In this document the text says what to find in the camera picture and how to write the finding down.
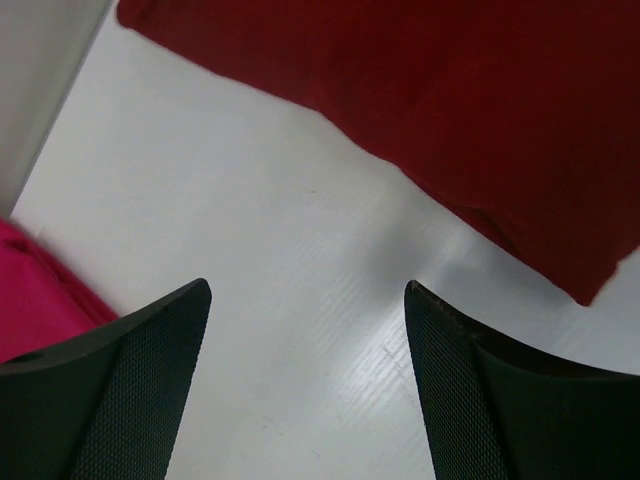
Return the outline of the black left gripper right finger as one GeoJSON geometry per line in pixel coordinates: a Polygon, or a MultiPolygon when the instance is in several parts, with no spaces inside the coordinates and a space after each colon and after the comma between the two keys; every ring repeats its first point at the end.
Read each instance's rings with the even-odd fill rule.
{"type": "Polygon", "coordinates": [[[639,379],[517,341],[418,282],[405,324],[439,479],[635,479],[639,379]]]}

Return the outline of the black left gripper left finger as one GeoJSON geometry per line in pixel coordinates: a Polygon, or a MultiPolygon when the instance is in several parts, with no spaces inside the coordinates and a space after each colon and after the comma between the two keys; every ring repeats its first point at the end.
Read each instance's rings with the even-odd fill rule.
{"type": "Polygon", "coordinates": [[[210,306],[196,279],[2,364],[2,478],[164,478],[210,306]]]}

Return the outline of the pink red t shirt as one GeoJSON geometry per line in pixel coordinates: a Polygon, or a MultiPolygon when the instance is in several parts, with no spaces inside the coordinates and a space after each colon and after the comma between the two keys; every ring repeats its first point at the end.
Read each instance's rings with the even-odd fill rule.
{"type": "Polygon", "coordinates": [[[55,256],[6,221],[0,295],[3,363],[119,318],[55,256]]]}

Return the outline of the dark red t shirt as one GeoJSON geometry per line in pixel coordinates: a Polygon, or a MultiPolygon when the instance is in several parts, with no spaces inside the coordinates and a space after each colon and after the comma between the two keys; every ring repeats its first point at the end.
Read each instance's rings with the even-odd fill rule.
{"type": "Polygon", "coordinates": [[[581,305],[638,248],[635,1],[121,1],[116,17],[322,114],[581,305]]]}

